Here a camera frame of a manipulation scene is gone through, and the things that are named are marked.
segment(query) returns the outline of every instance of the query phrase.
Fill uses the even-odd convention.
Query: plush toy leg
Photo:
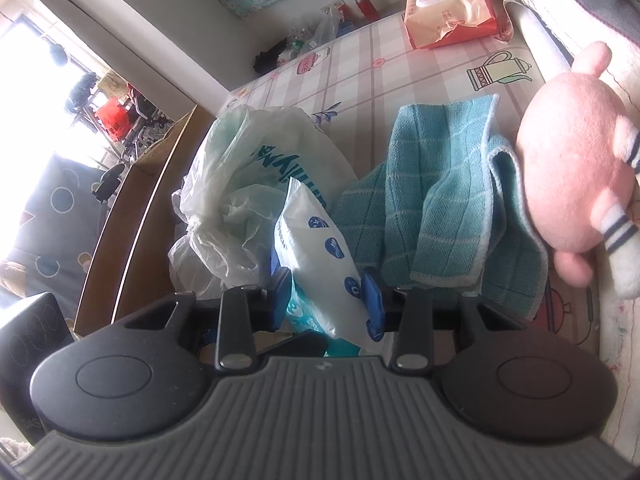
[[[634,169],[640,184],[640,132],[625,116],[618,116],[616,121],[614,153]]]
[[[556,251],[554,267],[565,283],[577,288],[587,287],[593,278],[593,269],[581,254]]]
[[[596,201],[591,224],[602,233],[613,284],[620,298],[640,296],[640,231],[626,216],[611,190]]]

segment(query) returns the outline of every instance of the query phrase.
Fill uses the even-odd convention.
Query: red and beige package
[[[413,48],[475,40],[500,29],[491,0],[406,0],[404,26]]]

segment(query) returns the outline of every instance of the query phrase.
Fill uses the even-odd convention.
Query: ribbed gray surface
[[[539,448],[484,436],[427,381],[377,358],[271,358],[222,381],[165,434],[100,445],[50,433],[18,470],[37,480],[613,480],[631,467],[596,438]]]

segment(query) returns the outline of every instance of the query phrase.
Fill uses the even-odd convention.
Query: black stripe
[[[613,253],[615,253],[620,247],[622,247],[623,244],[626,243],[627,240],[629,240],[629,238],[631,238],[634,234],[636,234],[638,232],[638,228],[636,227],[635,224],[631,224],[629,226],[629,229],[627,229],[624,234],[618,238],[615,242],[613,242],[608,248],[607,248],[607,254],[609,256],[611,256]]]
[[[640,148],[640,132],[636,134],[636,139],[634,140],[634,145],[631,148],[631,155],[629,155],[629,158],[626,160],[626,164],[628,166],[631,166],[631,163],[636,158],[636,155],[638,154],[638,148]]]
[[[604,241],[606,242],[607,240],[609,240],[609,238],[611,238],[617,232],[618,229],[620,229],[624,224],[626,224],[627,220],[629,220],[629,218],[627,218],[626,215],[624,214],[620,218],[618,218],[615,224],[613,224],[609,229],[604,231]]]

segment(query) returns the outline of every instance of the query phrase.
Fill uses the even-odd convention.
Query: red bag
[[[98,108],[95,111],[95,116],[100,119],[102,126],[114,142],[124,139],[131,130],[127,109],[115,97]]]

